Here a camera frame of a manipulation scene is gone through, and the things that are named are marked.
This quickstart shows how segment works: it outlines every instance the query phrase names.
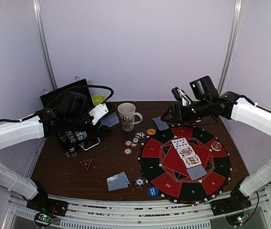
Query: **white wall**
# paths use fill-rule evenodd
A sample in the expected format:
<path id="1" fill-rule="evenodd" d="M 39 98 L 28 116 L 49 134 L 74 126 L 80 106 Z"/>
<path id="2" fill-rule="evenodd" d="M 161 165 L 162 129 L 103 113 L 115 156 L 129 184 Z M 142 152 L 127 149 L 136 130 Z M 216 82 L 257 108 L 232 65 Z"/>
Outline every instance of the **white wall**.
<path id="1" fill-rule="evenodd" d="M 51 89 L 32 0 L 0 0 L 0 119 L 17 119 L 41 109 L 39 96 Z M 0 161 L 25 175 L 37 140 L 0 152 Z M 9 192 L 0 187 L 0 221 Z"/>
<path id="2" fill-rule="evenodd" d="M 271 109 L 271 1 L 247 0 L 227 91 L 244 94 Z M 241 123 L 228 121 L 250 173 L 271 158 L 271 138 Z M 267 188 L 271 200 L 271 186 Z"/>
<path id="3" fill-rule="evenodd" d="M 219 83 L 233 0 L 40 2 L 58 86 L 80 76 L 112 87 L 114 101 L 153 101 L 205 75 Z"/>

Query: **coffee mug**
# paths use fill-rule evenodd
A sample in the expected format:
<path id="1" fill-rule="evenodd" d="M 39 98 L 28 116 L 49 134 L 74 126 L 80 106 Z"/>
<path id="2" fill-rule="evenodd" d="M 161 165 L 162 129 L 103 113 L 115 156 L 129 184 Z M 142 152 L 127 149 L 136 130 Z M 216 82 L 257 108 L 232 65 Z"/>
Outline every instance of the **coffee mug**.
<path id="1" fill-rule="evenodd" d="M 121 128 L 124 131 L 131 131 L 134 129 L 134 125 L 140 123 L 143 120 L 143 116 L 135 112 L 135 105 L 131 103 L 123 103 L 117 108 L 118 114 L 120 116 Z M 135 116 L 140 118 L 139 121 L 135 122 Z"/>

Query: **round game board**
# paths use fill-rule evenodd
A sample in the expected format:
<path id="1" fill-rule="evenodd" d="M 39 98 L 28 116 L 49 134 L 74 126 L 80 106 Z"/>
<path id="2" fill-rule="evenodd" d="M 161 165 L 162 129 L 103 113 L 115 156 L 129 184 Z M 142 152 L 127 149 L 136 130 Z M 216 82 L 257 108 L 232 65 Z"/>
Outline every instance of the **round game board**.
<path id="1" fill-rule="evenodd" d="M 191 180 L 185 163 L 171 140 L 185 137 L 201 160 L 206 175 Z M 215 198 L 227 184 L 231 172 L 230 155 L 222 147 L 211 150 L 218 139 L 198 127 L 172 125 L 146 137 L 138 158 L 143 177 L 156 186 L 160 195 L 175 203 L 199 204 Z"/>

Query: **playing card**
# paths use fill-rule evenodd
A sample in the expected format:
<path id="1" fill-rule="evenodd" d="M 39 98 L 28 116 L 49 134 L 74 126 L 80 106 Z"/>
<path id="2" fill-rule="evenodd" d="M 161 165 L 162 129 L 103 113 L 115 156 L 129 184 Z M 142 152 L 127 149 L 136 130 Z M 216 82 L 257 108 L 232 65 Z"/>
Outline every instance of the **playing card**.
<path id="1" fill-rule="evenodd" d="M 186 159 L 187 157 L 196 154 L 193 151 L 193 148 L 191 146 L 187 146 L 185 148 L 177 149 L 177 152 L 179 153 L 180 158 L 182 158 L 182 159 Z"/>
<path id="2" fill-rule="evenodd" d="M 114 191 L 117 189 L 129 187 L 128 184 L 130 184 L 130 182 L 125 172 L 122 172 L 107 178 L 107 184 L 109 191 Z"/>
<path id="3" fill-rule="evenodd" d="M 171 142 L 172 142 L 172 145 L 175 149 L 185 148 L 185 147 L 189 146 L 185 137 L 179 138 L 179 139 L 174 139 Z"/>
<path id="4" fill-rule="evenodd" d="M 187 157 L 186 159 L 183 159 L 183 161 L 186 165 L 186 168 L 191 168 L 191 167 L 202 164 L 198 155 L 191 155 L 191 156 Z"/>
<path id="5" fill-rule="evenodd" d="M 191 180 L 196 180 L 207 174 L 202 165 L 198 165 L 193 168 L 188 168 L 187 173 L 190 176 Z"/>

